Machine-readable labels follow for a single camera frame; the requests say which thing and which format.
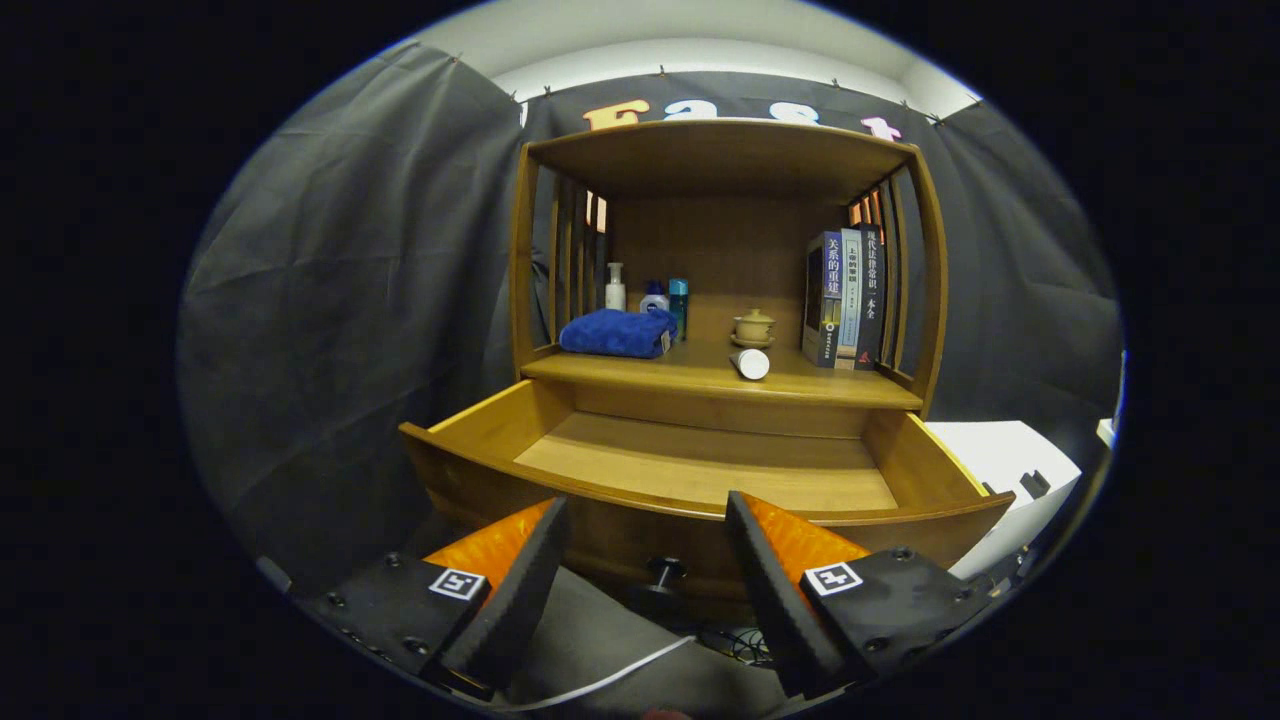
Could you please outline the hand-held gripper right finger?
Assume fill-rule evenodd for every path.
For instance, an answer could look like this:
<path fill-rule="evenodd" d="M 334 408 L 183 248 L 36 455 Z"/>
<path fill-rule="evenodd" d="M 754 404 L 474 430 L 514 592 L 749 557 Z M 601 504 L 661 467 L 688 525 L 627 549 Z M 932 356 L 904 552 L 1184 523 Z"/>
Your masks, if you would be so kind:
<path fill-rule="evenodd" d="M 809 700 L 893 676 L 992 600 L 909 546 L 872 552 L 740 491 L 724 525 L 786 694 Z"/>

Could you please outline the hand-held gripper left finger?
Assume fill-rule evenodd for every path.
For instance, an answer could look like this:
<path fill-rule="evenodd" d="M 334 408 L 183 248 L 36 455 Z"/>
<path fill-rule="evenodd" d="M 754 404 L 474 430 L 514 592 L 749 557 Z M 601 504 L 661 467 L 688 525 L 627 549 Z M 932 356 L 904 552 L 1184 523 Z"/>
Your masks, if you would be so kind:
<path fill-rule="evenodd" d="M 568 539 L 567 500 L 554 497 L 296 600 L 394 670 L 488 701 L 524 666 Z"/>

